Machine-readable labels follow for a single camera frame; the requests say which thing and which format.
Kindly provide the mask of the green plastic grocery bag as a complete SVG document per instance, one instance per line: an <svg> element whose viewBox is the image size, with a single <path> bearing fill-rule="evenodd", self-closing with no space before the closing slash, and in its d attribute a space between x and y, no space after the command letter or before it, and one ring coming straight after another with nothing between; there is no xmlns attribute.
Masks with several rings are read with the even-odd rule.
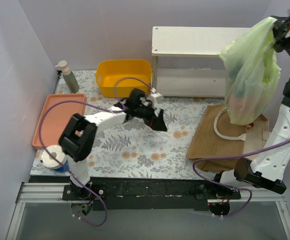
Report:
<svg viewBox="0 0 290 240"><path fill-rule="evenodd" d="M273 48L275 21L263 19L218 54L226 70L225 106L234 125L254 122L276 91L281 69Z"/></svg>

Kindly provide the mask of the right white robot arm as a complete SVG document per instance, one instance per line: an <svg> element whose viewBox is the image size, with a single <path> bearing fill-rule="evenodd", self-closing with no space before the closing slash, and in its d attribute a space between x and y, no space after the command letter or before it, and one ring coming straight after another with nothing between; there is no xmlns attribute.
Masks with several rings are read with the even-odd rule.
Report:
<svg viewBox="0 0 290 240"><path fill-rule="evenodd" d="M233 41L219 56L227 71L225 104L233 124L246 125L261 114L271 99L280 78L276 54L290 56L290 15L270 16ZM283 99L276 124L265 146L238 157L235 168L215 176L212 195L221 199L229 186L250 184L278 194L286 190L283 175L290 160L290 78L283 89Z"/></svg>

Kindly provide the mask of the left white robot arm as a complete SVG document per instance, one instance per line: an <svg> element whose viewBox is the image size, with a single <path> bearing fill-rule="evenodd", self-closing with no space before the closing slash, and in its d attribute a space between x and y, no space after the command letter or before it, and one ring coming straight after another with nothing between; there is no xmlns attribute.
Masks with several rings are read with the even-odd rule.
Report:
<svg viewBox="0 0 290 240"><path fill-rule="evenodd" d="M129 97L119 100L109 109L82 116L74 114L59 139L59 145L69 157L70 185L72 192L80 200L86 200L91 194L88 185L91 178L88 174L86 158L90 154L95 137L98 133L121 125L133 118L143 120L144 124L154 131L166 132L167 126L163 119L163 109L156 107L163 95L155 89L147 95L135 88Z"/></svg>

